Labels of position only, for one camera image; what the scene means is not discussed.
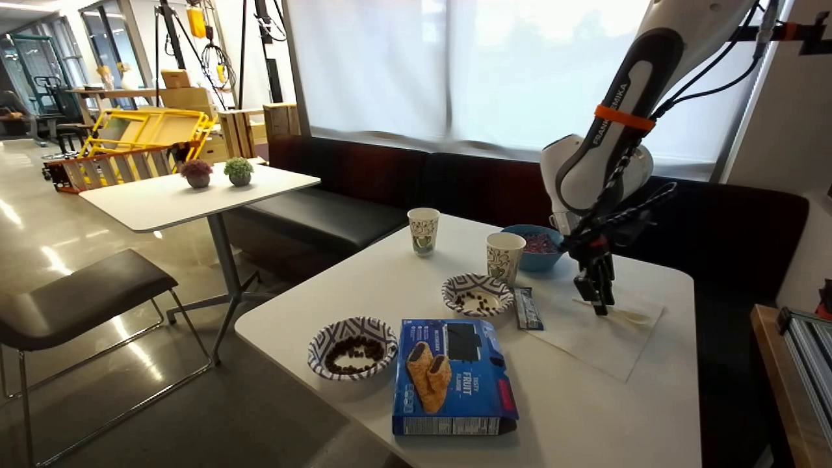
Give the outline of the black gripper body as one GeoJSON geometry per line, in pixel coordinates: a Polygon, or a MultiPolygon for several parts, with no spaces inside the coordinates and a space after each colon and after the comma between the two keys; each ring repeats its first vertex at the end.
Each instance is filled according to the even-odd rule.
{"type": "Polygon", "coordinates": [[[610,281],[616,246],[634,242],[651,214],[675,195],[675,183],[657,188],[636,188],[625,192],[621,185],[603,188],[586,208],[564,208],[568,226],[567,253],[576,261],[579,281],[610,281]]]}

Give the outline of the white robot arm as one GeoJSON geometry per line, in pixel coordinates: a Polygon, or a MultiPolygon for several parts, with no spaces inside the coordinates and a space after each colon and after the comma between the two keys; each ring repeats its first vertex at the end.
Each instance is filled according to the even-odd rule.
{"type": "Polygon", "coordinates": [[[579,298],[606,316],[614,305],[614,261],[608,234],[621,225],[640,225],[671,188],[625,208],[623,201],[649,179],[649,160],[640,152],[655,123],[685,101],[693,69],[699,82],[737,43],[750,34],[757,51],[746,79],[774,38],[781,0],[767,0],[753,26],[759,0],[649,0],[585,136],[567,136],[540,153],[540,179],[551,201],[554,226],[564,234],[562,251],[579,263],[579,298]]]}

